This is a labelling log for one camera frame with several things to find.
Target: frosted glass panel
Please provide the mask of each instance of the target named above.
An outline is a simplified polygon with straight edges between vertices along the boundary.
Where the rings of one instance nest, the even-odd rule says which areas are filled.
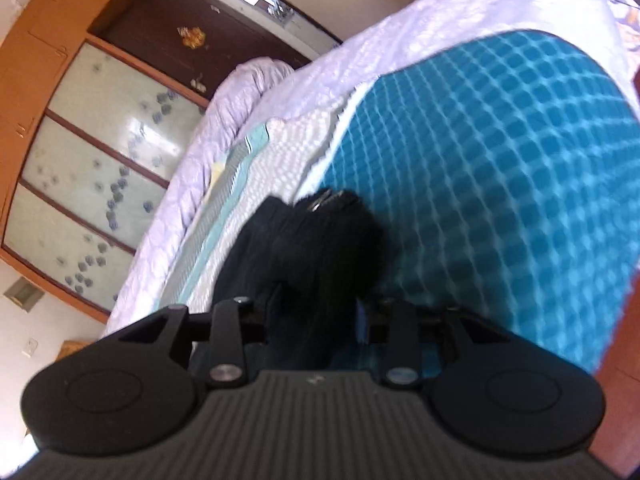
[[[49,108],[167,180],[200,121],[195,104],[88,44]]]
[[[4,244],[43,274],[109,311],[132,261],[129,253],[111,247],[20,185]]]
[[[22,177],[92,226],[136,248],[164,189],[44,118]]]

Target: wall outlet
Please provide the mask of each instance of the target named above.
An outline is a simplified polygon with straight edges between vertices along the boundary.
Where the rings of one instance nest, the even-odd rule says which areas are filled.
[[[38,342],[35,339],[30,338],[22,347],[22,353],[27,357],[32,357],[33,354],[36,353],[37,347],[38,347]]]

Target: metal screw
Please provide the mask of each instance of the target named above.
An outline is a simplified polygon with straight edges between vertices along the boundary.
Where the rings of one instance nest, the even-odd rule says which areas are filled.
[[[418,372],[412,368],[396,367],[386,373],[386,378],[393,384],[406,386],[418,380]]]
[[[209,377],[219,383],[237,381],[243,375],[242,368],[236,365],[218,365],[209,371]]]

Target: gray and teal fabric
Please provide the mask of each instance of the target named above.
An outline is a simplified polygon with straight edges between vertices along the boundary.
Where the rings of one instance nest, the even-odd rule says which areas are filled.
[[[380,293],[598,367],[639,256],[640,126],[582,51],[508,32],[382,76],[321,186],[388,233]]]
[[[174,269],[169,275],[159,305],[186,303],[202,269],[216,247],[226,219],[238,203],[246,184],[249,167],[267,143],[269,136],[264,124],[256,126],[226,159],[225,169],[213,185],[197,224],[185,238]]]

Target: black cloth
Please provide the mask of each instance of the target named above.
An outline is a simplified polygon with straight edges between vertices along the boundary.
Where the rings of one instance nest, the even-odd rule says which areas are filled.
[[[328,366],[354,335],[355,300],[378,278],[381,241],[352,192],[323,189],[293,206],[268,197],[240,231],[213,293],[212,304],[247,296],[264,310],[268,341],[247,352],[248,369]]]

